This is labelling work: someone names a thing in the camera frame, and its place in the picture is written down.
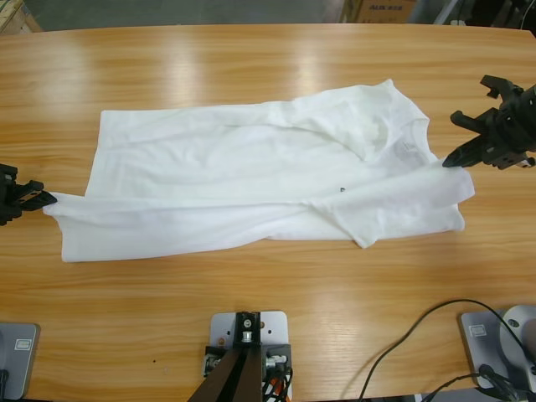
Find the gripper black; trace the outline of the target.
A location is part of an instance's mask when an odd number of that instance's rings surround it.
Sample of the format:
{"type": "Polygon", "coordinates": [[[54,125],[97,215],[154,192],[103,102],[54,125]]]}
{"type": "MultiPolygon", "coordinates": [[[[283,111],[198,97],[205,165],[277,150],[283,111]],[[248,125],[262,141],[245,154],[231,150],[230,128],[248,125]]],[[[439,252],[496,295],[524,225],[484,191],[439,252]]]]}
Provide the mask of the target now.
{"type": "Polygon", "coordinates": [[[7,179],[1,183],[1,226],[16,218],[23,212],[33,212],[46,206],[56,204],[57,198],[44,191],[44,184],[30,180],[26,184],[17,184],[7,179]]]}
{"type": "Polygon", "coordinates": [[[514,83],[485,83],[487,95],[500,98],[498,108],[469,117],[461,111],[451,122],[477,134],[452,151],[443,161],[445,168],[468,168],[478,163],[495,168],[532,168],[535,158],[535,87],[524,89],[514,83]]]}

